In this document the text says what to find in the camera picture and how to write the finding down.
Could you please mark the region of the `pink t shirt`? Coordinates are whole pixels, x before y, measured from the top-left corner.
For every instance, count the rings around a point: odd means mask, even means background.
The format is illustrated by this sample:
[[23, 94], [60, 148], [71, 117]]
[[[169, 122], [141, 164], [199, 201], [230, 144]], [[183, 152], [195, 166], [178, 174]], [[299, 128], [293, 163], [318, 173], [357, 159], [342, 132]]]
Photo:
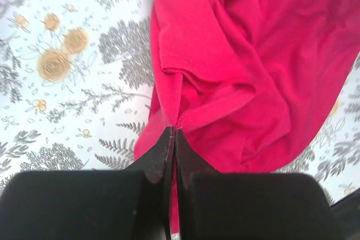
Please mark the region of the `pink t shirt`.
[[[359, 52], [359, 0], [153, 0], [154, 90], [135, 160], [167, 127], [220, 173], [278, 173], [328, 117]], [[172, 181], [170, 232], [179, 233]]]

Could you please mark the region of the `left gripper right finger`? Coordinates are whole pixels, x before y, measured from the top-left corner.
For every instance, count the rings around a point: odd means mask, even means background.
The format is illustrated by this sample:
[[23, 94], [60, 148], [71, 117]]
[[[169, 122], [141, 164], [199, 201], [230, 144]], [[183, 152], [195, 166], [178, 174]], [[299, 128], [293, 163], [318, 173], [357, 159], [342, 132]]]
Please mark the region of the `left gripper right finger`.
[[337, 239], [320, 185], [306, 174], [220, 173], [176, 132], [182, 239]]

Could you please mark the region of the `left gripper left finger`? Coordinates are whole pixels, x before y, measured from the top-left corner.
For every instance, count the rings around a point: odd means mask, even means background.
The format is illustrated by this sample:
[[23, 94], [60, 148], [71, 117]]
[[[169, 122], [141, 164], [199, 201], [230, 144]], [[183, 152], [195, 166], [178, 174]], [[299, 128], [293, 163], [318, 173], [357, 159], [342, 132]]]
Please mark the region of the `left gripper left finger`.
[[28, 171], [1, 195], [2, 239], [170, 239], [172, 128], [123, 170]]

